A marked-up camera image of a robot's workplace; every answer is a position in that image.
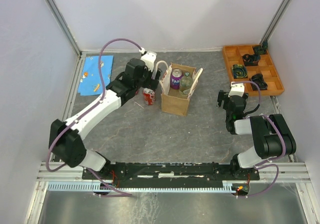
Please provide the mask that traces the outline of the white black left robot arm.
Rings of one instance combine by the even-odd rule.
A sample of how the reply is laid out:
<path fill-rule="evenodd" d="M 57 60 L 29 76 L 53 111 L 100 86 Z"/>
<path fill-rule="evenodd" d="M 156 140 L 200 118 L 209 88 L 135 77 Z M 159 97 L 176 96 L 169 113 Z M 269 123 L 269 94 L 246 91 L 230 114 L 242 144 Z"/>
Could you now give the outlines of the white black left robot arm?
<path fill-rule="evenodd" d="M 90 168 L 98 178 L 107 178 L 110 161 L 87 150 L 83 140 L 105 117 L 132 99 L 137 90 L 157 89 L 161 72 L 155 68 L 155 60 L 154 52 L 131 59 L 97 99 L 66 121 L 55 120 L 50 126 L 49 153 L 62 160 L 62 166 Z"/>

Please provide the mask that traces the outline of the red soda can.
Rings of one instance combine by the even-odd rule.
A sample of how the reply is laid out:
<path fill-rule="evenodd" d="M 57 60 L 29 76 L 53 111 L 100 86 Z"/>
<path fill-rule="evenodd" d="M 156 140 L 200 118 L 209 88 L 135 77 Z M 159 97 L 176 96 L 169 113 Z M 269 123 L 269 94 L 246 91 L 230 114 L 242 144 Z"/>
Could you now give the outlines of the red soda can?
<path fill-rule="evenodd" d="M 144 103 L 146 105 L 153 105 L 156 102 L 155 91 L 149 88 L 144 88 L 142 91 Z"/>

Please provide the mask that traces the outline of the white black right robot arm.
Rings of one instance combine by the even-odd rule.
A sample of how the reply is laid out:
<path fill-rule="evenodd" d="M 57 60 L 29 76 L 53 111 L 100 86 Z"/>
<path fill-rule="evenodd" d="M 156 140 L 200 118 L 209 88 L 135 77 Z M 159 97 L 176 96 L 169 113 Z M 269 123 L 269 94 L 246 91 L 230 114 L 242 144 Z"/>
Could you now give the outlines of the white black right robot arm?
<path fill-rule="evenodd" d="M 245 152 L 233 156 L 227 173 L 234 179 L 246 178 L 257 173 L 256 167 L 294 154 L 296 141 L 281 114 L 251 116 L 254 110 L 245 112 L 248 93 L 233 94 L 220 90 L 217 105 L 225 113 L 227 131 L 232 135 L 251 135 L 253 146 Z"/>

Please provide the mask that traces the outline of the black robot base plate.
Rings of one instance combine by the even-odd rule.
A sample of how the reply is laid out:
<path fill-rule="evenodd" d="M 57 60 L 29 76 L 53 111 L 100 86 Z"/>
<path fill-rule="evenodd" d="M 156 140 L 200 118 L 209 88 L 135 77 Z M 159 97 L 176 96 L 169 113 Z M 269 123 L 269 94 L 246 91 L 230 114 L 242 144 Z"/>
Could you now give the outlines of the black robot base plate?
<path fill-rule="evenodd" d="M 223 181 L 260 180 L 254 168 L 209 163 L 125 163 L 107 164 L 96 172 L 119 188 L 206 188 L 222 187 Z"/>

